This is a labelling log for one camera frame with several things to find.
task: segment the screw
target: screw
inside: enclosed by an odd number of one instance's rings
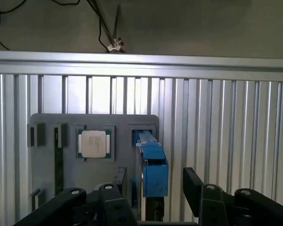
[[[245,195],[250,195],[250,192],[247,191],[247,190],[242,190],[241,193],[242,193],[242,194],[245,194]]]
[[[79,194],[80,193],[80,190],[74,190],[71,192],[71,194]]]
[[[208,185],[207,188],[208,188],[208,189],[211,189],[211,190],[214,190],[214,189],[215,189],[215,187],[212,186],[212,185]]]

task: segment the white wall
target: white wall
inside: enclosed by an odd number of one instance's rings
[[[112,17],[116,1],[100,1]],[[18,2],[0,0],[0,9]],[[119,34],[129,53],[283,58],[283,0],[122,0],[121,5]],[[0,25],[0,40],[13,50],[103,52],[97,38],[98,20],[85,0],[69,7],[29,0],[2,15]]]

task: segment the corrugated metal panel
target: corrugated metal panel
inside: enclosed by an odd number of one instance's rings
[[[29,210],[26,125],[34,113],[157,115],[170,164],[165,221],[192,220],[182,193],[185,166],[227,192],[250,187],[283,204],[281,73],[279,82],[231,73],[239,80],[194,79],[191,69],[189,79],[0,74],[0,225]]]

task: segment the silver metal frame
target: silver metal frame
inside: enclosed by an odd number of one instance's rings
[[[165,221],[192,220],[183,166],[283,204],[281,59],[0,51],[0,225],[29,211],[33,113],[157,115],[170,165]]]

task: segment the gray fixture plate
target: gray fixture plate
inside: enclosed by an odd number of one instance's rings
[[[132,131],[151,130],[158,140],[159,119],[155,115],[112,114],[34,114],[30,118],[28,146],[31,147],[32,191],[44,189],[46,201],[54,196],[54,128],[63,128],[59,145],[63,145],[64,188],[80,187],[91,192],[96,185],[111,183],[118,167],[127,167],[127,199],[131,204],[132,178],[135,174],[135,149]],[[113,129],[114,159],[80,159],[76,157],[77,129]]]

